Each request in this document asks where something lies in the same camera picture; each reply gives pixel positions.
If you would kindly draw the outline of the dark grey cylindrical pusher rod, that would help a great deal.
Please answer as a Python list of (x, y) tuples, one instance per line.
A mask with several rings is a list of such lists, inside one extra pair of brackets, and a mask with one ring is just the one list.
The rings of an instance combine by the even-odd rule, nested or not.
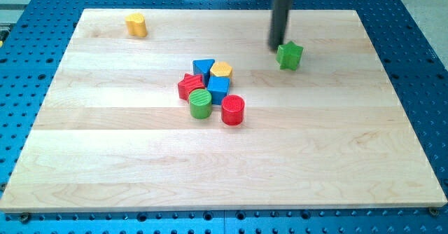
[(270, 50), (277, 50), (284, 43), (288, 14), (293, 0), (272, 0), (268, 46)]

